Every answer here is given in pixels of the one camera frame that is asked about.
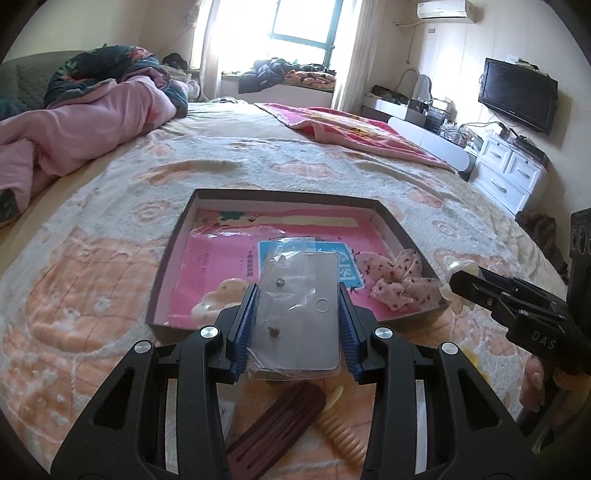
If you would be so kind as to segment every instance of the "bedspread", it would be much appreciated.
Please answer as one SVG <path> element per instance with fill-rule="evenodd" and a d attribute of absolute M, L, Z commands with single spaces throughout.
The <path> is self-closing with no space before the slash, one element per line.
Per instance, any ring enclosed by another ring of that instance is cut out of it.
<path fill-rule="evenodd" d="M 527 234 L 452 172 L 310 142 L 252 105 L 192 105 L 188 118 L 73 176 L 76 188 L 67 181 L 60 180 L 12 231 L 2 232 L 0 247 L 16 257 L 0 278 L 0 407 L 46 468 L 123 354 L 140 338 L 154 339 L 144 323 L 148 295 L 195 188 L 379 199 L 439 274 L 446 255 L 468 257 L 566 294 Z M 54 189 L 75 193 L 63 201 Z M 31 224 L 35 218 L 44 220 L 39 229 Z M 486 311 L 464 309 L 455 316 L 448 310 L 432 327 L 405 335 L 430 346 L 451 340 L 474 353 L 497 395 L 517 414 L 527 356 L 505 340 Z M 345 386 L 335 408 L 366 440 L 373 388 L 354 386 L 346 371 L 322 384 L 327 391 Z M 244 380 L 239 388 L 232 437 L 282 387 Z M 340 460 L 312 427 L 264 478 L 343 480 L 359 478 L 359 470 Z"/>

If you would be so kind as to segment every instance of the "clear plastic bag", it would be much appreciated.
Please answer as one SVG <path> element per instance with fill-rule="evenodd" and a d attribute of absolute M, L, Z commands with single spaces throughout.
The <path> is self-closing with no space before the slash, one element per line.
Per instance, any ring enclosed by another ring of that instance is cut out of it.
<path fill-rule="evenodd" d="M 340 371 L 339 257 L 313 238 L 273 241 L 259 281 L 251 378 L 323 378 Z"/>
<path fill-rule="evenodd" d="M 466 300 L 454 292 L 449 286 L 449 281 L 454 273 L 459 271 L 465 271 L 469 274 L 480 276 L 480 268 L 474 262 L 474 260 L 470 260 L 468 258 L 456 258 L 451 255 L 446 255 L 443 258 L 443 271 L 445 272 L 445 283 L 442 283 L 441 287 L 439 287 L 439 291 L 441 292 L 441 296 L 450 303 L 450 307 L 453 310 L 453 313 L 459 315 L 466 305 L 469 309 L 474 310 L 474 304 Z"/>

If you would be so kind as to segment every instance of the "window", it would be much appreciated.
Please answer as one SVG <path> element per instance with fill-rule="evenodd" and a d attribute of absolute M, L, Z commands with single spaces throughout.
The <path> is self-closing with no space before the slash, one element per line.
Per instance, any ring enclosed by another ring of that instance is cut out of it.
<path fill-rule="evenodd" d="M 278 0 L 269 52 L 328 67 L 342 6 L 343 0 Z"/>
<path fill-rule="evenodd" d="M 330 66 L 343 0 L 222 0 L 216 30 L 225 72 L 273 57 Z"/>

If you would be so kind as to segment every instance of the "pink comforter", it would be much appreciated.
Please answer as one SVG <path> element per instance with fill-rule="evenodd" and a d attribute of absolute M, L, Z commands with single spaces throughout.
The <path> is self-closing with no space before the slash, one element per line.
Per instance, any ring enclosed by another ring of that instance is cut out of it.
<path fill-rule="evenodd" d="M 78 100 L 87 103 L 34 110 L 0 122 L 0 193 L 14 192 L 19 214 L 56 178 L 176 114 L 176 107 L 147 76 L 113 81 L 91 98 Z"/>
<path fill-rule="evenodd" d="M 287 127 L 311 136 L 318 143 L 341 145 L 383 157 L 453 171 L 447 163 L 409 142 L 384 122 L 324 107 L 296 108 L 279 103 L 255 105 Z"/>

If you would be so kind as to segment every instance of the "white curtain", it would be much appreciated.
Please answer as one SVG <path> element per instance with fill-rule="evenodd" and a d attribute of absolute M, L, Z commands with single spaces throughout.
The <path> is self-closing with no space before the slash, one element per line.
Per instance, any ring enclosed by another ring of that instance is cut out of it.
<path fill-rule="evenodd" d="M 199 68 L 200 102 L 219 97 L 222 70 L 219 62 L 221 29 L 217 21 L 223 0 L 201 0 L 195 25 L 191 67 Z"/>
<path fill-rule="evenodd" d="M 332 108 L 359 113 L 368 87 L 386 0 L 345 0 L 335 41 Z"/>

